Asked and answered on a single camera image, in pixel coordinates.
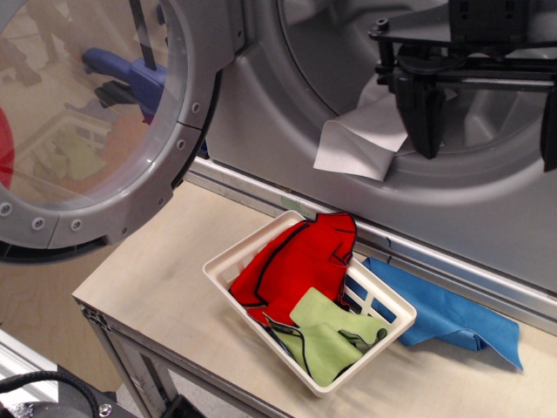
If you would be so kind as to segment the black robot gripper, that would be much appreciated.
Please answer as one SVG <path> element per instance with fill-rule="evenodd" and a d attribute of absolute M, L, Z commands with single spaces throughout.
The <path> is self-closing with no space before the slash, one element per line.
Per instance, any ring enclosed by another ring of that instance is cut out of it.
<path fill-rule="evenodd" d="M 548 92 L 540 132 L 544 171 L 557 166 L 556 61 L 516 57 L 518 51 L 556 45 L 554 1 L 449 1 L 396 17 L 369 30 L 377 42 L 381 83 L 395 70 L 445 87 Z M 441 142 L 442 88 L 421 79 L 398 79 L 398 110 L 415 151 L 437 156 Z"/>

